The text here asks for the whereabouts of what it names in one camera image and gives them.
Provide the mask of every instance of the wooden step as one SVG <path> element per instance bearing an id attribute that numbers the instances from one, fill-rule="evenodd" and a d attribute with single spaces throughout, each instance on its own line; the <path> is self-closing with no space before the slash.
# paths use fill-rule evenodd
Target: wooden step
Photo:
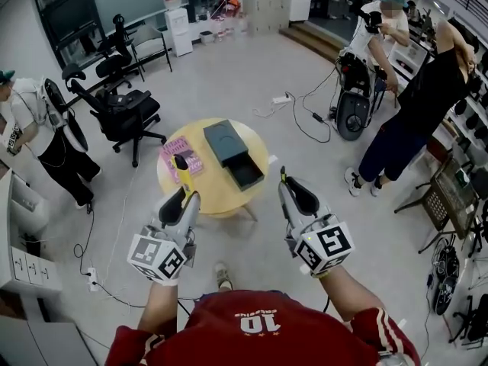
<path id="1" fill-rule="evenodd" d="M 291 27 L 296 28 L 299 31 L 302 31 L 303 33 L 310 35 L 311 37 L 315 37 L 324 43 L 327 43 L 333 49 L 342 50 L 346 46 L 340 40 L 331 37 L 324 31 L 321 31 L 315 28 L 314 26 L 310 26 L 308 23 L 293 23 L 291 24 Z"/>
<path id="2" fill-rule="evenodd" d="M 334 63 L 339 56 L 340 49 L 337 49 L 336 47 L 331 46 L 329 43 L 296 28 L 282 28 L 280 30 L 280 34 L 284 35 L 286 38 L 294 40 L 302 46 L 305 46 L 307 49 L 312 50 L 331 63 Z"/>

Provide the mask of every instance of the yellow tabletop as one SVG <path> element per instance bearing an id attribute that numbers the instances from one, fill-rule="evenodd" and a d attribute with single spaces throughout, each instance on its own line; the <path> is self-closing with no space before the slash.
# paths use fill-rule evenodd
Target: yellow tabletop
<path id="1" fill-rule="evenodd" d="M 245 124 L 231 120 L 230 123 L 249 148 L 249 155 L 265 176 L 265 179 L 258 184 L 245 191 L 240 191 L 229 171 L 220 166 L 204 135 L 205 127 L 222 120 L 224 119 L 196 120 L 182 127 L 168 139 L 168 141 L 172 141 L 184 136 L 200 157 L 204 168 L 197 174 L 192 175 L 195 190 L 201 196 L 200 213 L 217 216 L 221 214 L 224 216 L 225 214 L 230 215 L 236 209 L 248 204 L 262 190 L 269 170 L 268 150 L 261 137 Z M 165 194 L 169 194 L 178 187 L 161 156 L 158 159 L 158 180 Z"/>

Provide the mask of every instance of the pink book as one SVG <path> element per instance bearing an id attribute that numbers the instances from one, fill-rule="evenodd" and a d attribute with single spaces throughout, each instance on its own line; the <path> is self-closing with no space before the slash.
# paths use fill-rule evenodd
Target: pink book
<path id="1" fill-rule="evenodd" d="M 190 175 L 196 174 L 204 168 L 203 162 L 198 157 L 197 153 L 191 148 L 190 143 L 183 136 L 176 138 L 173 141 L 168 141 L 160 150 L 159 155 L 165 161 L 166 166 L 169 169 L 173 177 L 173 181 L 178 184 L 180 178 L 178 177 L 178 172 L 176 168 L 171 163 L 171 158 L 173 155 L 182 155 L 188 167 L 190 168 Z"/>

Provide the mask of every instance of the man in black tank top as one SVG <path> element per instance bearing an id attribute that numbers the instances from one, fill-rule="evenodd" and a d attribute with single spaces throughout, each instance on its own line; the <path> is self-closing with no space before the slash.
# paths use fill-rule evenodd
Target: man in black tank top
<path id="1" fill-rule="evenodd" d="M 435 60 L 420 69 L 398 97 L 400 111 L 380 128 L 358 172 L 346 170 L 351 195 L 357 197 L 368 182 L 373 183 L 371 193 L 376 197 L 385 184 L 396 181 L 449 109 L 467 97 L 467 81 L 475 67 L 474 48 L 444 20 L 438 24 L 436 38 Z"/>

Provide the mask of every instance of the white cube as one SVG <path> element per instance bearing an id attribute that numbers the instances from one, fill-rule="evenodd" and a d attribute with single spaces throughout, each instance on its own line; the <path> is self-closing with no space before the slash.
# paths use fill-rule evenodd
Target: white cube
<path id="1" fill-rule="evenodd" d="M 300 235 L 295 253 L 315 275 L 319 275 L 342 264 L 354 250 L 348 226 L 337 223 Z"/>
<path id="2" fill-rule="evenodd" d="M 178 277 L 187 258 L 173 241 L 134 235 L 127 261 L 149 279 L 164 282 Z"/>

